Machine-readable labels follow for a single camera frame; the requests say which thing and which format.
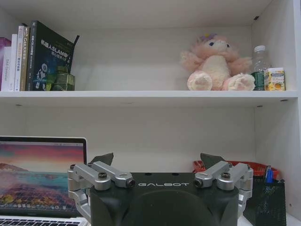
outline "laptop bezel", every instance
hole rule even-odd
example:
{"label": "laptop bezel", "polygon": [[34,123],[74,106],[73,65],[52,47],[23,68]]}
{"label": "laptop bezel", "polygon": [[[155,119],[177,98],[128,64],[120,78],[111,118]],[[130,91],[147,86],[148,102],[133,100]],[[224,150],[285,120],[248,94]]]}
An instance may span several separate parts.
{"label": "laptop bezel", "polygon": [[[87,140],[84,137],[16,137],[0,136],[1,141],[8,142],[50,142],[50,143],[79,143],[83,144],[83,162],[87,164]],[[0,209],[0,215],[7,216],[30,216],[30,217],[55,217],[55,218],[74,218],[81,215],[47,210],[5,210]]]}

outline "pen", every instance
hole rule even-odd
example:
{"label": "pen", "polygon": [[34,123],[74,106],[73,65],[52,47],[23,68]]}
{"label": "pen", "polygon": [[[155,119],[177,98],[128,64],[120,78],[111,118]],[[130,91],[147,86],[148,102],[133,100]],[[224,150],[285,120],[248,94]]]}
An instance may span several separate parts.
{"label": "pen", "polygon": [[266,182],[267,180],[267,177],[268,177],[268,171],[271,169],[271,166],[267,166],[265,168],[265,171],[264,171],[264,175],[263,175],[263,179],[264,179],[264,182]]}
{"label": "pen", "polygon": [[273,170],[268,169],[266,183],[273,183]]}

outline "silver metal bracket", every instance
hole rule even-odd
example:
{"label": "silver metal bracket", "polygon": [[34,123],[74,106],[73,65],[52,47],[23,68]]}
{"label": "silver metal bracket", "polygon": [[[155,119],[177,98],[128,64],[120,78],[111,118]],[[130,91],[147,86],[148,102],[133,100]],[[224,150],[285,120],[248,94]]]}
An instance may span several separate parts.
{"label": "silver metal bracket", "polygon": [[247,199],[252,197],[253,169],[248,165],[239,163],[232,167],[228,162],[220,161],[204,172],[195,174],[195,185],[198,188],[212,186],[216,179],[219,189],[231,191],[234,187],[239,189],[238,195],[238,217],[246,208]]}
{"label": "silver metal bracket", "polygon": [[130,188],[135,185],[131,173],[121,172],[101,161],[71,165],[68,172],[68,196],[75,201],[76,209],[91,223],[91,209],[83,189],[94,186],[105,191],[111,187],[111,180],[117,187]]}

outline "yellow box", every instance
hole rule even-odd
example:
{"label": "yellow box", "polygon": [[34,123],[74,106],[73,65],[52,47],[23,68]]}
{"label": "yellow box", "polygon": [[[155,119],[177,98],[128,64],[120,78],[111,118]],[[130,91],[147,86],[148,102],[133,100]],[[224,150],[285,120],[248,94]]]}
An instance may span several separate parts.
{"label": "yellow box", "polygon": [[285,79],[284,79],[283,67],[269,68],[264,72],[264,90],[272,91],[284,91]]}

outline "green glass jar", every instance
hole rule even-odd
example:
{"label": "green glass jar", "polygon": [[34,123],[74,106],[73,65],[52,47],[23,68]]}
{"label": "green glass jar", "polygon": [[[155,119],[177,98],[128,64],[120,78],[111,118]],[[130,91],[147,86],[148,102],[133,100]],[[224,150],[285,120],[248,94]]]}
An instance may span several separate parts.
{"label": "green glass jar", "polygon": [[52,84],[52,91],[74,91],[75,77],[67,72],[64,66],[57,67],[55,82]]}

